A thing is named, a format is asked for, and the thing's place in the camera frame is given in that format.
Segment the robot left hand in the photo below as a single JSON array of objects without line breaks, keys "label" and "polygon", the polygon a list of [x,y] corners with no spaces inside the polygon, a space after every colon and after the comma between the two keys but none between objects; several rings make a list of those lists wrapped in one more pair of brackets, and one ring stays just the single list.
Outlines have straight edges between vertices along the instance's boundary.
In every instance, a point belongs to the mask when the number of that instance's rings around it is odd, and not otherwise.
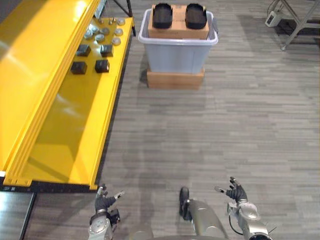
[{"label": "robot left hand", "polygon": [[106,185],[101,185],[97,190],[96,197],[94,200],[95,213],[98,214],[102,212],[107,212],[108,208],[112,206],[124,194],[125,191],[121,190],[113,196],[108,196]]}]

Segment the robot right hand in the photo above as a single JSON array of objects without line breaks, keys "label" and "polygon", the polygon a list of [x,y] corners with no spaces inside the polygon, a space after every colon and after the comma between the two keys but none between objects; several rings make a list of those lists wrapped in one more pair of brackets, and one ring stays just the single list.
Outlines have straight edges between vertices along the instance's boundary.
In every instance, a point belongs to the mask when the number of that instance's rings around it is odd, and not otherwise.
[{"label": "robot right hand", "polygon": [[248,200],[247,193],[242,187],[242,185],[239,183],[239,181],[235,177],[231,176],[229,182],[231,183],[229,189],[224,189],[219,186],[215,186],[214,190],[216,192],[225,194],[230,199],[235,200],[236,203],[246,202]]}]

